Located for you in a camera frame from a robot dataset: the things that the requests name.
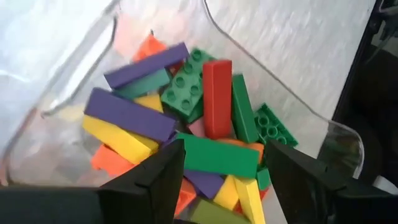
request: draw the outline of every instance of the toy block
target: toy block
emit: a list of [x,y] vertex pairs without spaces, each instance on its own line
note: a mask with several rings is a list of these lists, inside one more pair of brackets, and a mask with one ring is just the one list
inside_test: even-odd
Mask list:
[[147,95],[147,96],[142,96],[139,98],[133,99],[135,103],[138,103],[139,105],[145,106],[147,108],[159,111],[163,113],[163,107],[162,107],[162,102],[160,101],[160,95],[159,94],[153,94],[153,95]]
[[247,144],[247,143],[237,140],[237,139],[228,139],[228,138],[218,139],[217,141],[228,143],[228,144],[234,144],[237,146],[247,147],[247,148],[258,151],[259,152],[259,164],[261,164],[262,155],[264,153],[264,145],[263,144],[257,143],[257,142]]
[[120,88],[159,69],[173,65],[188,56],[187,47],[184,43],[180,43],[136,63],[111,71],[105,74],[105,79],[111,88]]
[[[265,189],[265,190],[260,190],[260,199],[261,199],[261,200],[266,196],[266,194],[267,194],[267,192],[268,192],[268,189],[269,189],[269,188],[267,188],[267,189]],[[240,203],[240,202],[238,202],[238,203],[236,204],[236,206],[235,206],[235,208],[234,208],[234,212],[243,215],[243,210],[242,210],[242,206],[241,206],[241,203]]]
[[111,123],[84,115],[83,128],[133,164],[139,164],[152,154],[151,149],[141,142],[145,139],[136,138],[138,136]]
[[203,117],[197,119],[194,123],[188,125],[188,129],[192,132],[192,134],[204,138],[205,136],[205,127],[203,126]]
[[146,75],[134,82],[115,89],[114,93],[127,100],[133,100],[135,97],[147,92],[157,90],[170,82],[169,74],[162,68],[155,73]]
[[191,134],[178,133],[185,143],[185,169],[255,178],[259,152]]
[[213,198],[224,183],[218,174],[194,170],[184,170],[184,176],[207,198]]
[[231,133],[232,61],[213,60],[203,64],[205,133],[211,139]]
[[190,221],[200,224],[250,224],[243,216],[203,199],[194,208]]
[[191,124],[197,119],[201,118],[202,116],[203,116],[203,97],[199,99],[199,102],[192,110],[191,115],[186,119],[186,122],[188,124]]
[[235,178],[235,186],[243,212],[251,223],[265,224],[257,181],[255,179]]
[[221,186],[213,201],[228,210],[232,211],[234,209],[239,197],[235,187],[235,179],[232,175],[226,177],[223,186]]
[[85,114],[160,142],[169,139],[176,123],[158,111],[118,98],[100,88],[91,92]]
[[147,38],[140,45],[137,53],[133,56],[134,62],[140,61],[148,56],[166,50],[167,46],[162,42],[158,41],[152,34],[149,34]]
[[232,78],[232,122],[236,137],[252,143],[259,139],[243,75]]
[[186,179],[182,179],[180,194],[178,195],[177,206],[175,207],[174,217],[179,215],[193,199],[197,196],[195,188]]
[[98,148],[91,158],[91,165],[94,169],[105,170],[111,176],[119,176],[135,167],[134,164],[104,144]]
[[268,168],[264,167],[257,171],[256,175],[257,183],[259,184],[260,190],[265,190],[271,184],[271,179],[269,177]]
[[264,103],[255,113],[255,122],[261,142],[265,145],[268,139],[276,139],[282,144],[296,146],[297,140],[289,133],[272,110]]
[[203,96],[202,66],[210,60],[214,58],[206,52],[193,49],[184,66],[164,91],[162,102],[179,111],[185,118],[189,117]]

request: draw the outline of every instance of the purple foam block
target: purple foam block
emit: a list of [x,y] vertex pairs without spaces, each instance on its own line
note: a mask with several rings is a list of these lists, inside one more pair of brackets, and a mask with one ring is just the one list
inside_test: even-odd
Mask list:
[[85,114],[159,142],[169,139],[176,123],[156,110],[118,98],[100,88],[91,92]]
[[207,198],[213,198],[224,183],[220,175],[209,172],[184,170],[184,176]]
[[105,74],[105,79],[110,87],[115,89],[122,87],[134,80],[154,73],[159,69],[173,65],[189,56],[189,52],[184,43],[179,43],[167,50],[161,51],[133,63],[121,67],[118,70]]

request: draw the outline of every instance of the clear plastic container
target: clear plastic container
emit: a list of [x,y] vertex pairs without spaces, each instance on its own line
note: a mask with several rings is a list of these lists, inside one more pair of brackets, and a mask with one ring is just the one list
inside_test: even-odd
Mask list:
[[[120,14],[130,19],[120,19]],[[115,35],[115,27],[125,25],[132,29],[123,33],[123,39]],[[216,25],[206,1],[122,0],[105,10],[35,102],[4,154],[3,184],[99,186],[110,179],[90,166],[100,142],[81,127],[83,109],[93,87],[109,88],[103,74],[129,63],[152,30],[167,45],[185,42],[189,49],[199,47],[217,58],[231,59],[234,72],[244,75],[252,108],[266,102],[297,139],[297,150],[312,157],[328,150],[333,155],[331,165],[359,175],[364,155],[358,134],[312,111]],[[114,40],[127,40],[123,54],[115,51]]]

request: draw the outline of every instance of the yellow foam block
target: yellow foam block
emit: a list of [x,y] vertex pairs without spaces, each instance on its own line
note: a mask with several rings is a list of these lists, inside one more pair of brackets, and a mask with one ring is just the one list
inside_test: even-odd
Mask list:
[[235,178],[236,191],[244,214],[253,224],[265,224],[264,212],[257,181],[255,179]]
[[[135,102],[163,113],[159,94],[143,96],[135,99]],[[87,115],[83,117],[83,128],[133,164],[148,158],[159,146],[154,140]]]
[[231,211],[234,209],[239,201],[239,197],[235,187],[235,178],[232,175],[226,177],[224,184],[221,186],[213,201]]

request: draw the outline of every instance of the pink foam block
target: pink foam block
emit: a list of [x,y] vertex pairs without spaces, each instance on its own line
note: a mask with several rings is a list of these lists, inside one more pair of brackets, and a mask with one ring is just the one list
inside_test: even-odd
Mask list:
[[195,136],[205,138],[205,126],[203,117],[197,119],[194,123],[188,125],[188,129]]

